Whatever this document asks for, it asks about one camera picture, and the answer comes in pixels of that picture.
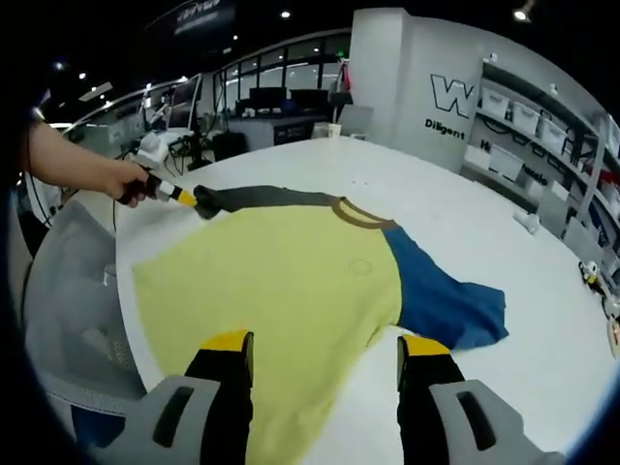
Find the hand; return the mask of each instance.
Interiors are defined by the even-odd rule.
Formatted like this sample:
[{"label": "hand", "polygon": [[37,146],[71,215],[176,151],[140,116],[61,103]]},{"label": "hand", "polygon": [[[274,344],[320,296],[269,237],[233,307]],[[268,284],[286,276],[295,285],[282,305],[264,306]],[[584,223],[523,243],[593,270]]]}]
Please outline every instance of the hand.
[{"label": "hand", "polygon": [[[109,160],[108,172],[105,174],[105,192],[116,201],[125,194],[126,185],[133,181],[146,183],[148,173],[140,166],[126,160]],[[138,194],[127,206],[134,208],[144,200],[144,194]]]}]

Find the human arm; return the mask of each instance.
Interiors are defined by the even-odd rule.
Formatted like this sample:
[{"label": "human arm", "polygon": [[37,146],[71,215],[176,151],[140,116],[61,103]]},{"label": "human arm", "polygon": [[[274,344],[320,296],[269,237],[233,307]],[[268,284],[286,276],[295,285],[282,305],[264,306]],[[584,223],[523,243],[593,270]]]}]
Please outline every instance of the human arm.
[{"label": "human arm", "polygon": [[[107,194],[115,200],[132,181],[146,182],[147,172],[135,163],[112,160],[76,145],[46,123],[34,124],[20,153],[25,170],[47,184]],[[132,199],[136,206],[143,196]]]}]

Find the office chair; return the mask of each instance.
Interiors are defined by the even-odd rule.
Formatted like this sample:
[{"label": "office chair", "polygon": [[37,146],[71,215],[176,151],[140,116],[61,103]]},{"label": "office chair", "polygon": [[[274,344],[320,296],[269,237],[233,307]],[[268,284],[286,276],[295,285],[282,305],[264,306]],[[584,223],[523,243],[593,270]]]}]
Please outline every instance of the office chair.
[{"label": "office chair", "polygon": [[582,262],[594,262],[603,265],[604,251],[599,246],[596,237],[586,230],[576,219],[571,218],[564,235],[564,243]]},{"label": "office chair", "polygon": [[541,219],[541,225],[558,238],[562,238],[562,233],[566,227],[568,211],[569,206],[567,203],[559,198],[551,189],[545,189],[542,192],[539,209],[537,211]]},{"label": "office chair", "polygon": [[342,126],[341,134],[343,136],[368,134],[372,124],[373,112],[372,107],[345,105],[338,120],[338,123]]},{"label": "office chair", "polygon": [[56,215],[27,278],[26,352],[56,413],[71,407],[125,416],[145,395],[129,348],[113,277],[114,238],[77,201]]}]

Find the computer monitor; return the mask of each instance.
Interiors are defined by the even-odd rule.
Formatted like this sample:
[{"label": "computer monitor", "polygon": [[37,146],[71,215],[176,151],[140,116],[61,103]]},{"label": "computer monitor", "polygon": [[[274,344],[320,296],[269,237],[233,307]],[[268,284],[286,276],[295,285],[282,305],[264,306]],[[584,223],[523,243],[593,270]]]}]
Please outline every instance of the computer monitor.
[{"label": "computer monitor", "polygon": [[279,109],[287,98],[286,87],[255,87],[250,89],[250,105],[253,109]]},{"label": "computer monitor", "polygon": [[297,89],[291,91],[291,100],[296,103],[301,111],[305,109],[325,110],[329,106],[328,96],[329,92],[322,89]]},{"label": "computer monitor", "polygon": [[192,118],[202,82],[202,75],[196,75],[177,86],[172,94],[169,128],[192,129]]}]

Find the white storage bin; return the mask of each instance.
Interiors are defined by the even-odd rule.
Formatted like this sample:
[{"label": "white storage bin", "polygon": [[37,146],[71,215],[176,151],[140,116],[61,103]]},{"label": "white storage bin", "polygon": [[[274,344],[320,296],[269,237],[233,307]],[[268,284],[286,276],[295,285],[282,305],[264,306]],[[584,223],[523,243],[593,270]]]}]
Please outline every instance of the white storage bin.
[{"label": "white storage bin", "polygon": [[620,259],[618,259],[613,247],[605,247],[603,249],[603,269],[611,276],[618,267],[620,267]]},{"label": "white storage bin", "polygon": [[490,168],[514,182],[523,168],[523,160],[495,144],[491,145]]},{"label": "white storage bin", "polygon": [[607,148],[611,150],[611,153],[614,157],[618,156],[618,149],[620,148],[620,128],[613,120],[613,118],[609,117],[609,135],[607,136]]},{"label": "white storage bin", "polygon": [[541,140],[544,142],[544,148],[560,155],[564,148],[566,133],[558,128],[555,123],[546,118],[541,118]]},{"label": "white storage bin", "polygon": [[491,155],[485,152],[481,148],[476,148],[472,145],[467,145],[467,151],[465,152],[465,161],[481,167],[483,170],[488,170],[491,163]]},{"label": "white storage bin", "polygon": [[502,119],[506,118],[506,112],[508,111],[508,104],[510,100],[508,97],[503,96],[491,89],[482,88],[482,109],[485,109],[489,113],[493,113]]},{"label": "white storage bin", "polygon": [[558,181],[551,181],[551,186],[549,186],[549,188],[553,194],[558,196],[564,202],[569,198],[569,191],[567,191]]},{"label": "white storage bin", "polygon": [[519,102],[512,102],[512,124],[523,132],[533,136],[539,125],[539,119],[541,115],[536,111]]},{"label": "white storage bin", "polygon": [[609,204],[609,213],[617,219],[620,216],[620,193],[618,188],[613,184],[604,182],[601,186],[601,193]]},{"label": "white storage bin", "polygon": [[536,199],[537,201],[539,201],[543,196],[543,185],[532,176],[527,176],[527,178],[525,179],[524,188],[525,192],[527,192],[527,195],[530,196],[532,199]]}]

